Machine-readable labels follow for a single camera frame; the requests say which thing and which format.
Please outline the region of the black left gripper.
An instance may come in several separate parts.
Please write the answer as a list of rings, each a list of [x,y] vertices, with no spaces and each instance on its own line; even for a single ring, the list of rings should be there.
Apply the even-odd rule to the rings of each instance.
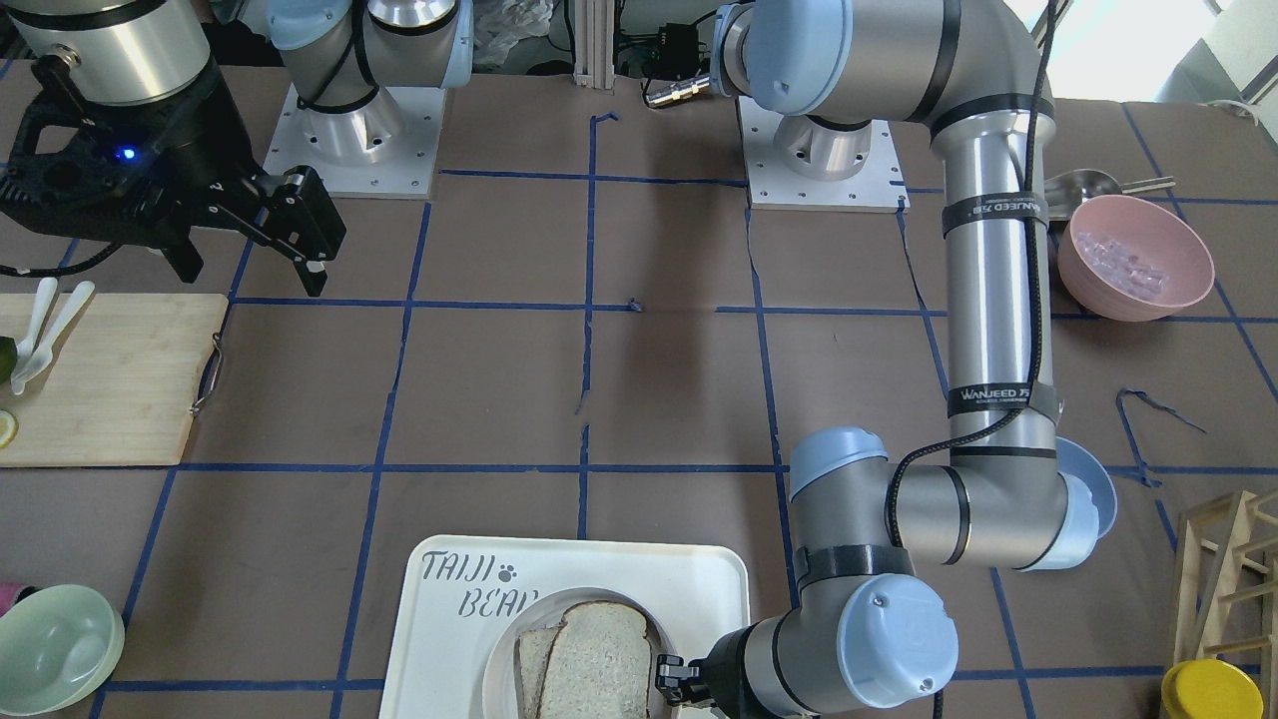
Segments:
[[[659,654],[656,659],[654,688],[670,708],[699,708],[714,715],[727,715],[728,669],[730,659],[722,654],[691,660]]]

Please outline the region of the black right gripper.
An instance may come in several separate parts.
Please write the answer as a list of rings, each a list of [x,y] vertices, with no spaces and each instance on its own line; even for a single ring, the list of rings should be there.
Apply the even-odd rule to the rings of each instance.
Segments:
[[[233,229],[291,261],[305,295],[327,284],[346,226],[316,169],[268,176],[219,63],[175,95],[91,102],[65,59],[40,57],[3,172],[3,211],[28,231],[160,252],[183,282],[204,266],[189,232]]]

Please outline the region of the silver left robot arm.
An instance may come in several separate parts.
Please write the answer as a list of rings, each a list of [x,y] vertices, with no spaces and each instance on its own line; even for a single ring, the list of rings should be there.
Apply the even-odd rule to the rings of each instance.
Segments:
[[[674,708],[805,718],[937,699],[956,624],[915,561],[1062,570],[1102,536],[1081,478],[1057,464],[1042,146],[1054,132],[1048,50],[1002,1],[737,1],[716,14],[718,95],[812,126],[918,123],[944,165],[950,438],[889,461],[858,427],[789,461],[797,605],[726,633],[705,658],[658,658]]]

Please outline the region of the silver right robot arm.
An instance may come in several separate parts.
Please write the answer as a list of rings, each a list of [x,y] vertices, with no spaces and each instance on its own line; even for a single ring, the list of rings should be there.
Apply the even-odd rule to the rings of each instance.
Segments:
[[[190,231],[227,229],[279,252],[311,298],[346,227],[343,172],[387,163],[426,192],[432,169],[396,88],[466,86],[470,1],[270,1],[268,41],[291,73],[303,151],[265,169],[189,1],[6,1],[36,55],[40,91],[3,172],[3,213],[31,232],[164,255],[180,281],[204,268]]]

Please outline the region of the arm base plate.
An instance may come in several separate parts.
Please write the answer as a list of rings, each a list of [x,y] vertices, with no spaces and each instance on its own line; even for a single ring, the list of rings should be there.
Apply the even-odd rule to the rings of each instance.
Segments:
[[[441,138],[443,88],[383,88],[364,109],[337,115],[296,106],[289,87],[265,169],[314,169],[334,199],[427,201]]]
[[[836,126],[737,100],[755,209],[895,213],[910,208],[889,123]]]

